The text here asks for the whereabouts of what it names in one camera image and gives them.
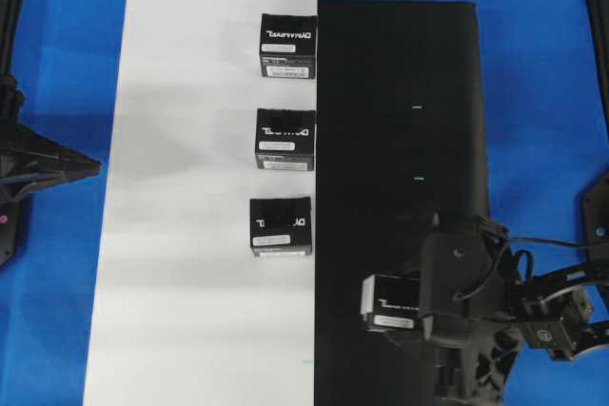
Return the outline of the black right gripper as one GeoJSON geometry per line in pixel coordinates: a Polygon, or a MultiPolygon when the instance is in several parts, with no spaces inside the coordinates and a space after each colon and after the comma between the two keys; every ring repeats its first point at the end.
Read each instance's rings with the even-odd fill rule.
{"type": "Polygon", "coordinates": [[[508,229],[435,213],[421,248],[419,317],[432,405],[502,405],[523,336],[508,326],[499,271],[508,229]]]}

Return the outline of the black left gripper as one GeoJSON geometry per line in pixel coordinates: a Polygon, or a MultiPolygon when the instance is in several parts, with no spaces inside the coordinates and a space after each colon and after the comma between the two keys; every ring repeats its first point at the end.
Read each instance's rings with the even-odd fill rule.
{"type": "Polygon", "coordinates": [[[17,123],[25,102],[16,79],[1,75],[1,204],[17,203],[29,195],[61,184],[70,184],[99,175],[101,163],[64,147],[17,123]],[[51,160],[54,164],[75,165],[88,170],[58,175],[33,175],[27,171],[28,157],[51,160]]]}

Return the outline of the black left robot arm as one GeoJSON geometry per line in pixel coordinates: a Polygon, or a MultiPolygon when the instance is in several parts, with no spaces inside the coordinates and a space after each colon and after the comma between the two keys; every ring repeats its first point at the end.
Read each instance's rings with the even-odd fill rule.
{"type": "Polygon", "coordinates": [[[101,163],[18,122],[25,96],[10,74],[23,0],[1,0],[1,263],[16,252],[20,202],[31,194],[99,174],[101,163]]]}

